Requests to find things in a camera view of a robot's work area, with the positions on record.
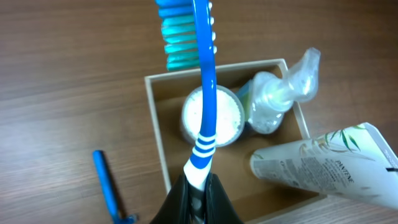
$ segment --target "cardboard box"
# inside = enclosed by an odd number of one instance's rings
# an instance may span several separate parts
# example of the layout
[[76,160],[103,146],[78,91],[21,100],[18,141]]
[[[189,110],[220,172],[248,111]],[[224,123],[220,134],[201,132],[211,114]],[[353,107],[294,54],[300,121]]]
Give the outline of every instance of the cardboard box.
[[[279,77],[287,71],[284,59],[236,63],[216,67],[217,84],[237,90],[257,72],[268,71]],[[200,69],[145,77],[159,158],[168,192],[183,173],[192,145],[184,140],[179,122],[185,97],[201,85]],[[280,128],[270,135],[238,139],[217,149],[212,172],[223,187],[240,219],[259,223],[324,198],[315,192],[285,187],[259,180],[249,170],[253,151],[267,146],[309,138],[300,105],[285,114]]]

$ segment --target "white container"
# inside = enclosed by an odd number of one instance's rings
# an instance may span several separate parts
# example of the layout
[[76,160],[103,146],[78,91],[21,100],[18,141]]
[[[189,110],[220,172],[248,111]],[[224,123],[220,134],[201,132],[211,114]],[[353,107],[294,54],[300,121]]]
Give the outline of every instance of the white container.
[[[195,145],[201,125],[203,109],[201,87],[193,90],[185,100],[181,112],[180,128],[184,138]],[[244,110],[238,97],[229,89],[217,85],[216,146],[231,144],[244,128]]]
[[248,130],[273,133],[295,101],[313,99],[318,91],[319,63],[320,51],[312,47],[283,77],[257,72],[236,93],[245,110]]
[[259,149],[250,166],[260,179],[398,209],[398,159],[369,123]]

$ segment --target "pantene tube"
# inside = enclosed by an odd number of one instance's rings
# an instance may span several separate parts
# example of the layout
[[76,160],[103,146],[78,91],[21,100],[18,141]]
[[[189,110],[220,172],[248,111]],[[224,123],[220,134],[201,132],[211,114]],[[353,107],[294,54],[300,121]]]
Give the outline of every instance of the pantene tube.
[[369,123],[259,149],[250,166],[260,179],[398,209],[398,159]]

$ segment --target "clear plastic bottle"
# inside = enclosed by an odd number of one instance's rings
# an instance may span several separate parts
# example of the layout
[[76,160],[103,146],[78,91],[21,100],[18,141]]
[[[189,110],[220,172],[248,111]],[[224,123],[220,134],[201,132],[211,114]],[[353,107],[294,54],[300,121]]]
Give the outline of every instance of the clear plastic bottle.
[[258,72],[236,93],[246,124],[258,133],[273,133],[294,101],[307,102],[317,94],[319,62],[320,51],[310,48],[283,78]]

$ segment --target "white stripe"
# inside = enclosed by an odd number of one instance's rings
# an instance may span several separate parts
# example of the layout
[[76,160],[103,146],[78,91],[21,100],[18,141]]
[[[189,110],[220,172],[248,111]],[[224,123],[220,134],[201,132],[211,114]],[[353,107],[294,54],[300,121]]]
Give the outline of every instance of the white stripe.
[[200,149],[208,150],[208,149],[216,147],[216,142],[213,142],[213,143],[208,144],[208,145],[204,145],[204,144],[200,144],[200,142],[197,140],[195,142],[195,145],[198,146]]
[[216,152],[216,149],[214,148],[210,152],[202,153],[202,152],[198,152],[195,148],[193,148],[192,152],[198,157],[206,158],[206,157],[213,155]]
[[216,139],[216,135],[210,136],[210,137],[204,137],[200,133],[198,134],[198,138],[202,141],[212,141]]
[[190,184],[192,184],[192,186],[194,186],[196,189],[201,190],[201,191],[205,190],[206,179],[207,179],[207,175],[209,175],[209,172],[210,172],[212,160],[213,159],[210,159],[210,162],[203,169],[196,168],[192,164],[190,159],[185,164],[185,166],[184,166],[185,176],[187,177],[188,182]]

